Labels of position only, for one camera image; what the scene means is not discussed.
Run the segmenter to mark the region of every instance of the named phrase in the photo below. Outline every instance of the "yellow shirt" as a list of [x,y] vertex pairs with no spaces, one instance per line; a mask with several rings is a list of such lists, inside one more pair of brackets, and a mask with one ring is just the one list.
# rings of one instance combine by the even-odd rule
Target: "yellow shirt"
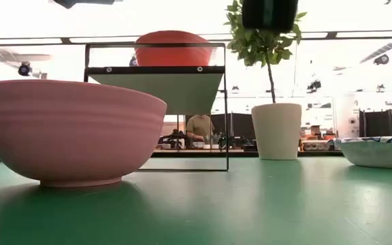
[[187,123],[186,130],[194,133],[195,135],[205,137],[212,135],[212,130],[214,130],[214,126],[209,116],[192,116]]

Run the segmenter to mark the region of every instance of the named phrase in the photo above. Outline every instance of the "pink bowl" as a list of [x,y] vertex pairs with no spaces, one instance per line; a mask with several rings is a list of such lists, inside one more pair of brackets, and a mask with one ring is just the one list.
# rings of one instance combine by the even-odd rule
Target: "pink bowl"
[[54,80],[0,82],[0,159],[57,187],[119,182],[151,156],[166,104],[113,86]]

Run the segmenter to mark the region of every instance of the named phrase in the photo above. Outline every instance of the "blue patterned bowl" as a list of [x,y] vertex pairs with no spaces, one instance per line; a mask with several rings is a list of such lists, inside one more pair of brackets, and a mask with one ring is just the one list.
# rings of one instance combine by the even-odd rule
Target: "blue patterned bowl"
[[355,165],[392,168],[392,136],[337,139],[336,145]]

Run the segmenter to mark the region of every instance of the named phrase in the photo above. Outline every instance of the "bowl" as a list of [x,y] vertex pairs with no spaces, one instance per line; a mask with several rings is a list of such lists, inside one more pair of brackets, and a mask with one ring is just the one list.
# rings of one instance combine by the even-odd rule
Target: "bowl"
[[337,139],[336,145],[355,165],[392,168],[392,136]]
[[[145,34],[137,44],[206,44],[204,38],[185,31],[156,31]],[[210,63],[210,47],[191,48],[136,48],[135,57],[141,66],[207,66]]]
[[0,159],[42,185],[120,182],[151,156],[166,104],[125,88],[55,80],[0,82]]

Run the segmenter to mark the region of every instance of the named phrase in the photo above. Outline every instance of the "black metal stand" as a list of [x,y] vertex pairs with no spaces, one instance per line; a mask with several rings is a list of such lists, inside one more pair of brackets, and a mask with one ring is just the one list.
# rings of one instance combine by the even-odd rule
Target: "black metal stand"
[[[223,48],[223,66],[203,66],[203,67],[89,67],[90,53],[92,48],[188,48],[188,47],[213,47]],[[101,43],[101,44],[87,44],[85,49],[85,69],[84,82],[88,82],[90,76],[93,75],[123,75],[123,74],[223,74],[223,90],[218,92],[225,95],[225,134],[226,134],[226,149],[225,151],[217,152],[216,156],[223,154],[226,158],[226,168],[224,169],[141,169],[139,171],[188,171],[188,172],[227,172],[229,170],[229,125],[227,123],[228,113],[228,93],[226,83],[226,46],[224,43],[208,43],[208,44],[128,44],[128,43]]]

